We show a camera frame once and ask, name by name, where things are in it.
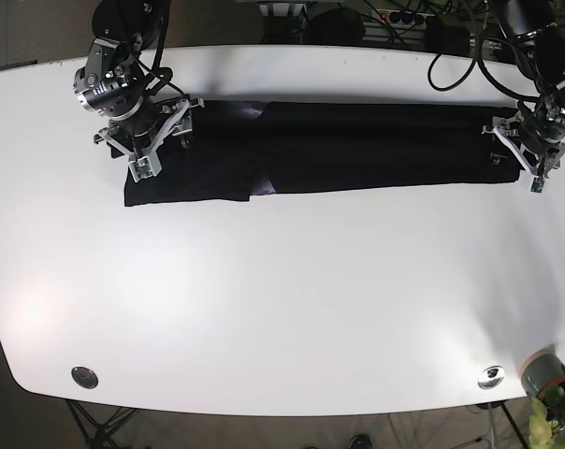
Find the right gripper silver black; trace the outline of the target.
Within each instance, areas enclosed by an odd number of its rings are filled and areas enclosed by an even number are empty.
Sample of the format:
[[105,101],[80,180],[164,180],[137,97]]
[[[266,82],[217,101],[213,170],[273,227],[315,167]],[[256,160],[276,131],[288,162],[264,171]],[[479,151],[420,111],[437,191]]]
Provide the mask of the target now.
[[94,135],[94,144],[106,143],[112,157],[128,158],[128,170],[133,181],[157,177],[162,171],[158,150],[169,138],[184,149],[193,142],[195,109],[204,108],[202,98],[171,98],[142,103],[142,107],[122,121],[109,120],[109,126]]

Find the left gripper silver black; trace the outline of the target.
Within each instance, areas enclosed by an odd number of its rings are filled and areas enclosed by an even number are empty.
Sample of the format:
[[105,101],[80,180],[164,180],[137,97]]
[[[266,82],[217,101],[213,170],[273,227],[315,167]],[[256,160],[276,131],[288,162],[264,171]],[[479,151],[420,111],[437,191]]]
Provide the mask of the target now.
[[[482,133],[492,135],[505,146],[521,167],[532,176],[530,191],[541,193],[552,170],[565,155],[565,119],[549,114],[518,111],[512,118],[494,116]],[[492,165],[507,164],[508,155],[491,152]]]

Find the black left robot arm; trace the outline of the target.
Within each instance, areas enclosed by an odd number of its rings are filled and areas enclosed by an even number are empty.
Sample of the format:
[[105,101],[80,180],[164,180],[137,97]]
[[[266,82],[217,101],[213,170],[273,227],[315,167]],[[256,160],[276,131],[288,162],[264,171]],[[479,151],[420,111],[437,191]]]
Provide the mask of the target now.
[[488,3],[520,73],[534,82],[536,96],[517,94],[490,75],[481,57],[477,65],[501,93],[517,101],[512,118],[495,116],[485,134],[493,134],[531,176],[530,191],[540,193],[549,173],[565,155],[565,36],[547,1]]

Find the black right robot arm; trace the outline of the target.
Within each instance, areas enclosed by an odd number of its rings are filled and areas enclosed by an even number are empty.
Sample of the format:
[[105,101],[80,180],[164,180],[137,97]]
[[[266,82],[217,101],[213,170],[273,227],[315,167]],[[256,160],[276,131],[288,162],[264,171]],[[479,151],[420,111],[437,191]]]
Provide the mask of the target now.
[[159,175],[158,149],[167,138],[189,144],[192,110],[204,106],[161,65],[170,8],[169,1],[100,2],[92,19],[94,42],[73,81],[79,103],[109,120],[94,143],[104,141],[126,156],[134,182]]

